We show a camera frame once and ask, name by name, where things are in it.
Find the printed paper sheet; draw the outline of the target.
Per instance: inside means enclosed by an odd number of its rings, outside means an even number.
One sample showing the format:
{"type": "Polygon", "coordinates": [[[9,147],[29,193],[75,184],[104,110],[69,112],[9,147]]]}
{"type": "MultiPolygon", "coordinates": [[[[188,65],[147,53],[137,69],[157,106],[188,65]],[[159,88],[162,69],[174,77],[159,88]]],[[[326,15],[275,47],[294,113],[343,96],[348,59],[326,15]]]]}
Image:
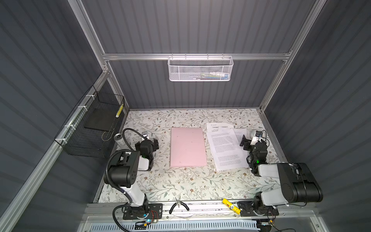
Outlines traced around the printed paper sheet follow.
{"type": "Polygon", "coordinates": [[[246,128],[237,129],[232,124],[228,123],[207,123],[206,124],[206,131],[207,132],[216,132],[216,131],[223,131],[233,129],[234,133],[237,137],[238,142],[241,142],[243,135],[249,135],[249,132],[246,128]]]}
{"type": "Polygon", "coordinates": [[[242,136],[246,132],[246,129],[230,128],[206,133],[218,172],[248,167],[246,161],[248,152],[240,146],[242,136]]]}

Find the pink file folder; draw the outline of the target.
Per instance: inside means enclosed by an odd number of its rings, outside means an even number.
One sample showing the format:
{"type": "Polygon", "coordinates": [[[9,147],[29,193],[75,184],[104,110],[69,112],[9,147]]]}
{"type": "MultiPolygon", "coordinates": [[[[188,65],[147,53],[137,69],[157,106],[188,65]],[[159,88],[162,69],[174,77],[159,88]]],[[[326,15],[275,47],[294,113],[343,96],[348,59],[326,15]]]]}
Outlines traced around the pink file folder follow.
{"type": "Polygon", "coordinates": [[[172,128],[170,167],[203,167],[207,155],[202,128],[172,128]]]}

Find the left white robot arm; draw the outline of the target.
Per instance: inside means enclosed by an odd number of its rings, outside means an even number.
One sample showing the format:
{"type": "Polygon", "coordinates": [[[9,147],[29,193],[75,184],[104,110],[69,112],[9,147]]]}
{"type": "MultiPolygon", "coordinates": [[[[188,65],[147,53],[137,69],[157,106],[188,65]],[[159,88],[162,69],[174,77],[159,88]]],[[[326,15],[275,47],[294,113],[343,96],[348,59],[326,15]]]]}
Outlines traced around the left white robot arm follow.
{"type": "Polygon", "coordinates": [[[163,204],[151,204],[136,182],[139,172],[152,169],[154,152],[159,149],[158,140],[145,139],[135,147],[135,150],[118,150],[109,158],[103,180],[127,198],[128,202],[121,209],[123,220],[161,219],[163,204]]]}

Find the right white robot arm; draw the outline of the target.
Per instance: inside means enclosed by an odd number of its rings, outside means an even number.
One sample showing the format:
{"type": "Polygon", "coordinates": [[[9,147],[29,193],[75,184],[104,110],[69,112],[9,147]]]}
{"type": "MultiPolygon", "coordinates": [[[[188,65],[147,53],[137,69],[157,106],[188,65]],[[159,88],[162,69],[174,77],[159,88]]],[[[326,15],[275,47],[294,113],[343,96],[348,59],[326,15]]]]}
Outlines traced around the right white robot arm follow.
{"type": "Polygon", "coordinates": [[[248,152],[246,161],[251,173],[256,177],[275,178],[280,187],[268,191],[259,191],[254,198],[237,203],[241,210],[240,215],[248,217],[278,216],[278,206],[304,207],[308,203],[317,203],[323,200],[324,194],[305,163],[267,163],[268,140],[258,136],[247,139],[242,136],[240,146],[248,152]]]}

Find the silver metal can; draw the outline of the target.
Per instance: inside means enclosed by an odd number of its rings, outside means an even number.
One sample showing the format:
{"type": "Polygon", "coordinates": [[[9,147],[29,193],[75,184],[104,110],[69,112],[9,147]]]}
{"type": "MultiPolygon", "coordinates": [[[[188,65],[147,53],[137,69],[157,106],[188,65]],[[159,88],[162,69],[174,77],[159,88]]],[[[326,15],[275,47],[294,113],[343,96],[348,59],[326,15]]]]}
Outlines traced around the silver metal can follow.
{"type": "Polygon", "coordinates": [[[123,136],[121,133],[117,133],[115,136],[114,136],[114,141],[120,146],[124,146],[125,145],[125,142],[123,140],[123,136]]]}

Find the floral table mat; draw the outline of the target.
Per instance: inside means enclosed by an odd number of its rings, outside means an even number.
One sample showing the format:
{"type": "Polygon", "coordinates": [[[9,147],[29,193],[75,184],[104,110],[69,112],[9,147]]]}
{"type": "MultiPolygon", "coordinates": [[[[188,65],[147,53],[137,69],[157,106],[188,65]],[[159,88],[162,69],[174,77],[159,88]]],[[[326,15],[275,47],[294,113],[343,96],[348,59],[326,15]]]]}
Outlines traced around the floral table mat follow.
{"type": "Polygon", "coordinates": [[[148,110],[128,114],[124,126],[129,128],[125,136],[131,145],[139,141],[138,133],[144,131],[159,141],[152,170],[139,173],[136,179],[149,201],[243,199],[279,187],[277,179],[256,177],[246,168],[218,172],[209,148],[204,167],[170,167],[171,129],[187,127],[206,131],[207,123],[264,129],[256,109],[148,110]]]}

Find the yellow marker in basket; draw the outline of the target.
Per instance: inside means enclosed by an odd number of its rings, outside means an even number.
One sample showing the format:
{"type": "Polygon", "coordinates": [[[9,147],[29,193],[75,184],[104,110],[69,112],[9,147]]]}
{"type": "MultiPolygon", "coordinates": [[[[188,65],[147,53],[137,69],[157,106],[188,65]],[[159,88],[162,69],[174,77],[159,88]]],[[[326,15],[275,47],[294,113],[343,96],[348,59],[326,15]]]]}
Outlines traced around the yellow marker in basket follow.
{"type": "Polygon", "coordinates": [[[119,109],[116,113],[116,118],[120,117],[120,114],[122,113],[123,109],[124,109],[124,104],[121,104],[121,106],[119,107],[119,109]]]}

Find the yellow glue tube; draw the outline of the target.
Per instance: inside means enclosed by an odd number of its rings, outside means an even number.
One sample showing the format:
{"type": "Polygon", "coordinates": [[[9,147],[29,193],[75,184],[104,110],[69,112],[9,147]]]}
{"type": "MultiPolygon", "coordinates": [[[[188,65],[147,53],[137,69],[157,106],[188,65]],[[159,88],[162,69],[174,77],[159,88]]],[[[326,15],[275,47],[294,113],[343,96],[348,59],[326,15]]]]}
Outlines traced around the yellow glue tube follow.
{"type": "Polygon", "coordinates": [[[222,200],[222,203],[225,205],[225,206],[227,206],[230,210],[232,210],[234,213],[236,213],[236,214],[238,214],[238,215],[240,215],[241,214],[241,210],[237,207],[237,206],[235,206],[233,203],[231,203],[229,200],[227,200],[227,199],[223,199],[222,200]]]}

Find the black handled pliers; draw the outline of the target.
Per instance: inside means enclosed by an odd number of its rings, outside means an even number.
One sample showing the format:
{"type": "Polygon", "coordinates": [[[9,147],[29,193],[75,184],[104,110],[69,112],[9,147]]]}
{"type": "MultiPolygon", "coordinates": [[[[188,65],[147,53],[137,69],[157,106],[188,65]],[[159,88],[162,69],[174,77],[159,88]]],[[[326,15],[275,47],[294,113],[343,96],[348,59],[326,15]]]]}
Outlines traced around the black handled pliers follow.
{"type": "Polygon", "coordinates": [[[173,213],[176,206],[183,206],[187,211],[190,210],[186,203],[182,202],[181,200],[176,200],[169,210],[170,215],[173,213]]]}

